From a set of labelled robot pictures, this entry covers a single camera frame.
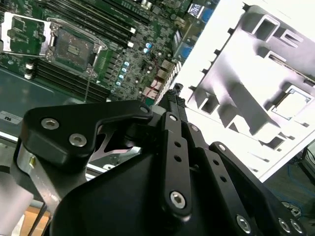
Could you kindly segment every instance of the blue capacitor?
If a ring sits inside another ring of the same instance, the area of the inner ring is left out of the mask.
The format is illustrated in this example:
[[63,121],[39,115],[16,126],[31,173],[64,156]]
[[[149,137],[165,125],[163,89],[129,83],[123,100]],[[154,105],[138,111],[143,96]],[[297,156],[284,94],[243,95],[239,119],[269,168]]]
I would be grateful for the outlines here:
[[146,43],[147,48],[152,48],[152,43]]

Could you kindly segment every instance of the wooden surface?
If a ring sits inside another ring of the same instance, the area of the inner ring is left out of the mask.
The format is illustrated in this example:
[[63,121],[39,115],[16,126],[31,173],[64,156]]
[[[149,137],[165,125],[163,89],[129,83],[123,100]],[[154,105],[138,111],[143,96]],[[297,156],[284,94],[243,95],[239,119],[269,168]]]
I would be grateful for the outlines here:
[[[38,213],[39,213],[39,209],[31,207],[31,206],[25,211],[25,213],[24,213],[25,218],[23,221],[20,236],[27,236],[28,235]],[[49,215],[50,215],[49,212],[45,212],[45,214],[41,218],[40,222],[38,223],[35,231],[33,232],[32,236],[41,236],[41,234],[43,233],[43,230],[44,230],[44,228],[48,222]]]

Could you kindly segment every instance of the white sticker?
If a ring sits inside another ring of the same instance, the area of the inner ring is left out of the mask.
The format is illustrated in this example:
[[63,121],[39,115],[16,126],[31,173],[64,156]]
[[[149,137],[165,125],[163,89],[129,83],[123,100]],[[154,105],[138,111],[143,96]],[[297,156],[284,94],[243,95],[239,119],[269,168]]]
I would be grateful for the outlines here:
[[23,120],[23,118],[13,115],[11,113],[5,112],[5,111],[0,112],[0,119],[3,119],[12,124],[19,124]]

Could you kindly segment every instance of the motherboard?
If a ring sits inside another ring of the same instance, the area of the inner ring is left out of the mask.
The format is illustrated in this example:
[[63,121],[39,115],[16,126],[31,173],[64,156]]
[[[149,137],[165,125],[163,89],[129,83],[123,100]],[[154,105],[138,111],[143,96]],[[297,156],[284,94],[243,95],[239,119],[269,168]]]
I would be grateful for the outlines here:
[[0,0],[0,66],[85,102],[151,105],[218,0]]

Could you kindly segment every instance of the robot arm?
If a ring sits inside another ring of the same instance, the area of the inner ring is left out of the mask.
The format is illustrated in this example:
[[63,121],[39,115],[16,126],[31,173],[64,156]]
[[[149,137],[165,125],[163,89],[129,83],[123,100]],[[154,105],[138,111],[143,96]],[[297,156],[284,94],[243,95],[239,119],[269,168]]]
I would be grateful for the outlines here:
[[[228,147],[206,144],[184,104],[169,91],[152,110],[122,101],[28,111],[12,174],[47,204],[49,235],[306,235]],[[141,154],[86,181],[91,156],[130,147]]]

